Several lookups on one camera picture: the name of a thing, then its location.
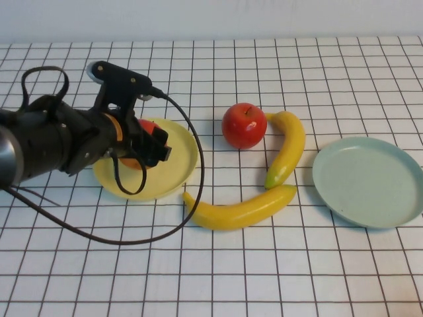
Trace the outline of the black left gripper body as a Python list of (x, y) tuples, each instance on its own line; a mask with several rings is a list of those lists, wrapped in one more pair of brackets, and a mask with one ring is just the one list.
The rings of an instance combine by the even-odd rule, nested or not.
[(105, 113), (115, 129), (113, 150), (123, 165), (140, 165), (149, 149), (146, 131), (135, 117), (119, 120), (116, 115)]

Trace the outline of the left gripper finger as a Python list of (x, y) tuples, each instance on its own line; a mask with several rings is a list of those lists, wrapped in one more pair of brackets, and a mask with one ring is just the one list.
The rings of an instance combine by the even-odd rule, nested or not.
[(167, 146), (168, 133), (159, 126), (143, 126), (143, 142), (147, 145)]
[(146, 166), (157, 166), (168, 160), (172, 148), (167, 145), (152, 145), (142, 152), (142, 160)]

